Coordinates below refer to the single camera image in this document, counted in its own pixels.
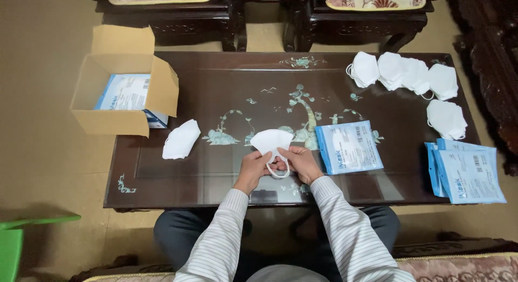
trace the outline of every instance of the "striped shirt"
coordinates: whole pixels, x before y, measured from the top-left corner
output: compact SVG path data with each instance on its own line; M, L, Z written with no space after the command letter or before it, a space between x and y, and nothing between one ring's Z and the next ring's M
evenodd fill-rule
M415 282L400 270L370 226L367 215L352 207L327 176L311 185L338 270L344 282ZM243 219L248 196L231 189L209 227L194 245L187 263L176 272L174 282L232 282L237 269ZM247 282L327 282L308 269L274 265L253 274Z

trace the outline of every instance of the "open cardboard box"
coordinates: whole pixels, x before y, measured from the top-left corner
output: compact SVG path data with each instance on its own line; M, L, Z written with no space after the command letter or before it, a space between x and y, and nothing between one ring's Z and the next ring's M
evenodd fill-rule
M70 110L88 134L149 136L141 110L93 110L112 73L150 73L145 108L176 117L178 76L154 56L151 27L94 27L92 51L84 57Z

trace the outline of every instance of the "person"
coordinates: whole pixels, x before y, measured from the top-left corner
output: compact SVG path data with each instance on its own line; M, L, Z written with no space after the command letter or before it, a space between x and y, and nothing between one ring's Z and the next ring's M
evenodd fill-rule
M399 221L389 207L354 208L320 171L310 150L278 150L288 164L276 157L270 167L285 171L289 166L310 185L328 242L284 260L240 251L250 192L269 174L271 152L255 151L243 157L237 181L213 217L173 210L157 219L154 237L176 271L175 282L415 282L390 254Z

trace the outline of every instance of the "barcode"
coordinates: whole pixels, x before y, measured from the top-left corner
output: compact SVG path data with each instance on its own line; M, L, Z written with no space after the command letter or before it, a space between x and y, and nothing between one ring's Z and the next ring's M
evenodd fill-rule
M355 126L355 128L356 128L356 137L358 137L358 142L362 142L363 138L362 138L362 134L359 131L359 126Z
M479 156L478 155L474 155L473 156L473 160L475 161L475 166L480 166L480 162L479 162Z

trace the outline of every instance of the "dark trousers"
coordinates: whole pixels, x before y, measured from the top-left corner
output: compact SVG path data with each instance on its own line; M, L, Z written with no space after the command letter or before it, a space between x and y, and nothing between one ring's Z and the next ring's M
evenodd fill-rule
M399 219L390 207L365 207L360 209L370 219L370 224L381 242L391 252L399 231ZM162 213L154 227L155 242L178 271L189 258L199 236L209 226L215 210L172 210ZM331 282L342 282L329 241L310 252L292 257L267 256L241 249L234 282L244 282L260 269L276 264L304 267L325 276Z

